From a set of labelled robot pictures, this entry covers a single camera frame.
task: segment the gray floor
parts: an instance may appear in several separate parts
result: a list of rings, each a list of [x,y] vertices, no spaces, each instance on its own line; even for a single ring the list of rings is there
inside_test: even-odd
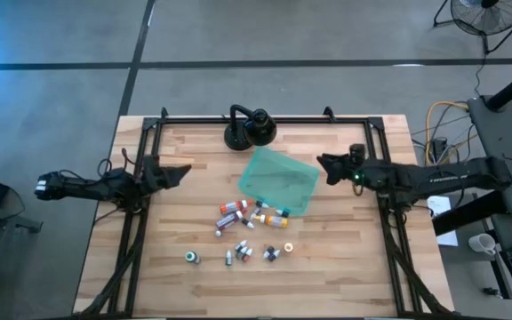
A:
[[[455,26],[431,28],[440,3],[158,1],[142,60],[481,58],[477,37]],[[0,63],[131,61],[145,4],[0,1]],[[492,57],[512,58],[512,37]],[[406,114],[415,132],[423,129],[433,102],[475,96],[478,67],[141,70],[129,114],[158,115],[167,107],[174,115],[218,115],[240,103],[301,115],[331,106],[338,114]],[[6,245],[0,319],[69,314],[96,203],[37,201],[33,187],[39,174],[58,169],[95,177],[96,164],[108,155],[127,75],[0,71],[0,181],[19,191],[26,217],[44,221],[39,235],[17,231]],[[512,79],[512,65],[486,66],[480,76],[480,92],[496,92]],[[453,109],[445,119],[459,116],[463,111]],[[467,132],[459,133],[469,126],[464,119],[438,135],[462,141]],[[478,140],[471,147],[472,156],[483,155]],[[512,301],[481,295],[484,284],[494,286],[487,268],[444,264],[459,312],[512,318]]]

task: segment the white cup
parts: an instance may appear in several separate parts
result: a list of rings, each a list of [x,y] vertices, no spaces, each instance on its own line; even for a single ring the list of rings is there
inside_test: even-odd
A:
[[[483,252],[489,255],[495,254],[495,239],[487,234],[480,234],[469,238],[469,246],[475,252]]]

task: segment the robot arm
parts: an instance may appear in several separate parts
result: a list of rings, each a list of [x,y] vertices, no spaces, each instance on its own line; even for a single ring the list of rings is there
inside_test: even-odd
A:
[[[464,188],[504,189],[512,183],[505,163],[495,157],[482,157],[462,164],[419,167],[364,159],[364,145],[352,145],[349,154],[322,154],[317,161],[327,171],[327,183],[351,180],[379,193],[392,196],[393,209],[410,209],[416,201],[432,195]]]
[[[179,186],[180,180],[191,169],[190,165],[160,167],[154,156],[145,156],[142,167],[139,178],[124,168],[106,172],[99,180],[65,177],[61,172],[49,172],[39,177],[35,195],[41,200],[59,200],[71,196],[109,201],[120,208],[135,210],[143,197],[162,188]]]

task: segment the wooden tabletop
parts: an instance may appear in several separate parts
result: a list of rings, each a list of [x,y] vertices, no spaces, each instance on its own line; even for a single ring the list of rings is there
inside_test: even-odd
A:
[[[415,164],[405,116],[383,118],[392,160]],[[123,163],[122,148],[130,158],[135,157],[142,119],[120,118],[111,157],[114,167]],[[256,228],[249,229],[237,223],[222,237],[214,235],[214,223],[221,217],[219,205],[245,198],[237,182],[253,152],[228,149],[223,143],[224,127],[164,125],[160,165],[192,164],[193,168],[178,188],[152,197],[133,315],[395,316],[375,196],[367,190],[355,196],[348,181],[328,186],[321,170],[306,214],[290,217],[288,228],[255,222]],[[365,142],[361,125],[280,124],[268,147],[320,168],[317,155],[345,154],[350,144],[361,142]],[[98,216],[112,209],[112,204],[100,204]],[[267,209],[264,214],[274,213]],[[123,221],[123,214],[115,213],[94,227],[75,311],[87,307],[112,275]],[[452,309],[427,211],[409,212],[406,229],[416,271],[441,303]],[[253,248],[252,258],[247,263],[234,259],[232,267],[225,266],[226,251],[244,239]],[[282,248],[287,242],[294,245],[292,253],[282,252],[272,263],[262,259],[269,245]],[[197,252],[202,263],[187,263],[188,251]],[[410,305],[404,274],[401,283]],[[122,285],[120,309],[126,286],[127,279]]]

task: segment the bottle cap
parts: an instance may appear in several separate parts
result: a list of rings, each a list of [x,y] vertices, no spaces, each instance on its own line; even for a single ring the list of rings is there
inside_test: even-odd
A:
[[[195,261],[195,256],[196,254],[194,252],[187,252],[187,254],[185,254],[185,259],[189,262],[192,262]]]

